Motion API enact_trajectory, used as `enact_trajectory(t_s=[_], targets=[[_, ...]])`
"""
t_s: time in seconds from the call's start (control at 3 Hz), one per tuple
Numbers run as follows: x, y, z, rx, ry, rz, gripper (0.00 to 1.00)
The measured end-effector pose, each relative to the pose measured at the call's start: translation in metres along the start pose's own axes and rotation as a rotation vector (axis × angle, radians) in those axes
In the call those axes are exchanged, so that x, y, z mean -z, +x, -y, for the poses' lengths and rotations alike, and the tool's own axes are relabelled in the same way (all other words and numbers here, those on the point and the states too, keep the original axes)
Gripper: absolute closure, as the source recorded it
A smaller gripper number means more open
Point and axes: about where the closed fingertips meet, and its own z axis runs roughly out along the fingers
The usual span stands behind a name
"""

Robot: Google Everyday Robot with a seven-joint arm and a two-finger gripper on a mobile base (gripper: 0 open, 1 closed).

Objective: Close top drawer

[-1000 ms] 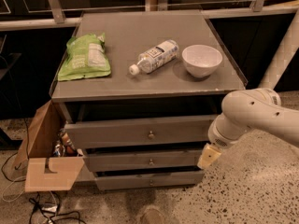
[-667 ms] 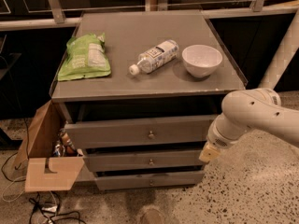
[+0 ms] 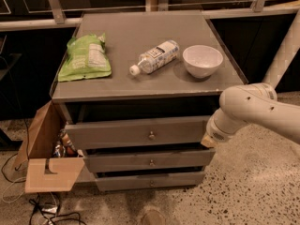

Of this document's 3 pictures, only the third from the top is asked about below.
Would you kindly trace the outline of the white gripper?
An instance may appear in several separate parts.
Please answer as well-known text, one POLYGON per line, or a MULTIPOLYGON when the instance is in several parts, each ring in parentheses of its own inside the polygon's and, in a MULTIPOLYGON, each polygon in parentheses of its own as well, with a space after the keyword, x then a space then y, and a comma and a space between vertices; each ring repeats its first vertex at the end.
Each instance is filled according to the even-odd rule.
POLYGON ((202 137, 201 144, 207 148, 213 148, 218 143, 227 142, 233 134, 233 128, 228 120, 211 116, 206 125, 206 132, 202 137))

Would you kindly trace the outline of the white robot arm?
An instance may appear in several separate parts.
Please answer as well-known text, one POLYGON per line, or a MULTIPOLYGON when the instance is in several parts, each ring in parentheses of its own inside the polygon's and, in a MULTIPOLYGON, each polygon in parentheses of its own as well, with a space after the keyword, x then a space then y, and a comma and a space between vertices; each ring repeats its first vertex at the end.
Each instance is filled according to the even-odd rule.
POLYGON ((300 11, 280 44, 261 83, 236 85, 219 97, 219 108, 209 118, 201 144, 211 148, 230 140, 250 124, 268 128, 300 143, 300 107, 278 101, 275 87, 300 48, 300 11))

